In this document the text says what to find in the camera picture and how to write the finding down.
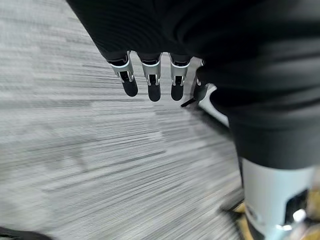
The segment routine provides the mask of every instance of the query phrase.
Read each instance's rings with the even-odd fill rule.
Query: shoe
[[[0,226],[0,239],[6,240],[53,240],[51,237],[34,231],[18,231]]]

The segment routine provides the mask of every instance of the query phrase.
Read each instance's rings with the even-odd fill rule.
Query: black fabric sleeve
[[[205,59],[202,83],[240,157],[279,169],[320,163],[320,1],[156,0],[164,34]]]

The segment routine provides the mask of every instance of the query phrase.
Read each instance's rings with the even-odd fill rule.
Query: robotic hand
[[[171,53],[174,100],[190,56],[204,59],[196,88],[217,87],[210,101],[243,161],[254,239],[283,239],[303,221],[320,161],[320,1],[67,2],[129,96],[138,87],[128,51],[140,57],[151,101],[161,96],[162,52]]]

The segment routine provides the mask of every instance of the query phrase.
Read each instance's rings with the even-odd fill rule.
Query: black cloth
[[[298,169],[320,161],[320,1],[67,0],[101,54],[202,58],[238,155]]]

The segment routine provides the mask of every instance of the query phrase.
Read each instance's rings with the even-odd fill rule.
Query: floor
[[[228,129],[185,97],[119,79],[63,0],[0,1],[0,225],[56,240],[237,240],[219,205],[240,185]]]

